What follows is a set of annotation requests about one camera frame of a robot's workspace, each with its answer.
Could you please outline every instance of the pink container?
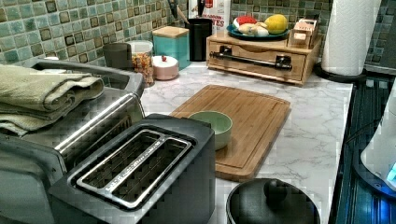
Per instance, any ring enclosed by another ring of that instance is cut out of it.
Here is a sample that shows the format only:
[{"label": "pink container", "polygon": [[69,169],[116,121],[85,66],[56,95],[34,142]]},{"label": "pink container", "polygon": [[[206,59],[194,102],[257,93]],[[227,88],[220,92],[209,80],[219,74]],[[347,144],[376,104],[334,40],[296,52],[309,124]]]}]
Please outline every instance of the pink container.
[{"label": "pink container", "polygon": [[166,60],[164,62],[163,56],[154,56],[152,58],[154,76],[156,79],[168,80],[178,75],[178,60],[170,56],[165,57]]}]

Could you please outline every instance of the lid knob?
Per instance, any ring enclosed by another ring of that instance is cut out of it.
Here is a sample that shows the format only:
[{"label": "lid knob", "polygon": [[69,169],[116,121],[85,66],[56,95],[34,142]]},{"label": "lid knob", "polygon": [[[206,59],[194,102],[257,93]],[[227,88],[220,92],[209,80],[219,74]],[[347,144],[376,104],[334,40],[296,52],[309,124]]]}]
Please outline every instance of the lid knob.
[{"label": "lid knob", "polygon": [[264,185],[264,194],[268,204],[278,204],[288,195],[286,185],[278,179],[270,179]]}]

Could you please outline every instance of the kitchen counter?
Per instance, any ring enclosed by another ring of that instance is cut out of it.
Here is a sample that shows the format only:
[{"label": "kitchen counter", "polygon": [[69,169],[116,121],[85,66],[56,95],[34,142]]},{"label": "kitchen counter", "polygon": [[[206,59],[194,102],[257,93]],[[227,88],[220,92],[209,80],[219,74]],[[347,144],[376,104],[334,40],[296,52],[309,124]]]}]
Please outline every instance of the kitchen counter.
[{"label": "kitchen counter", "polygon": [[[168,115],[206,85],[256,91],[290,102],[290,114],[256,178],[278,178],[301,189],[315,203],[321,223],[328,223],[352,84],[310,76],[302,86],[209,70],[192,63],[179,77],[158,81],[141,97],[146,115]],[[210,224],[226,222],[225,204],[238,185],[216,179],[216,209]]]}]

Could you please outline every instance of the black pot lid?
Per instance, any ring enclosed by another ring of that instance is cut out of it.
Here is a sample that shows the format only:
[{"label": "black pot lid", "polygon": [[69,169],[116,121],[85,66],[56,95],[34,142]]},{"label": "black pot lid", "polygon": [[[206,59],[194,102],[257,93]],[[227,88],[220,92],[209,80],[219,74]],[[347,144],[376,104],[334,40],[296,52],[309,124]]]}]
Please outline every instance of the black pot lid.
[{"label": "black pot lid", "polygon": [[226,209],[232,224],[320,223],[311,199],[278,179],[252,179],[238,185],[228,196]]}]

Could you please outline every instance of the wooden cutting board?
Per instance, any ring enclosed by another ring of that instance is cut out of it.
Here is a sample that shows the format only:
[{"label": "wooden cutting board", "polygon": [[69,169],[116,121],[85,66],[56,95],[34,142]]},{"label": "wooden cutting board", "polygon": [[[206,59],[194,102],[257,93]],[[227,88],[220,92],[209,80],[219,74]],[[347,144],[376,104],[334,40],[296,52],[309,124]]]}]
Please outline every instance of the wooden cutting board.
[{"label": "wooden cutting board", "polygon": [[202,110],[219,111],[233,120],[231,142],[216,151],[216,176],[242,182],[256,174],[290,112],[290,103],[253,91],[209,85],[170,115],[187,118]]}]

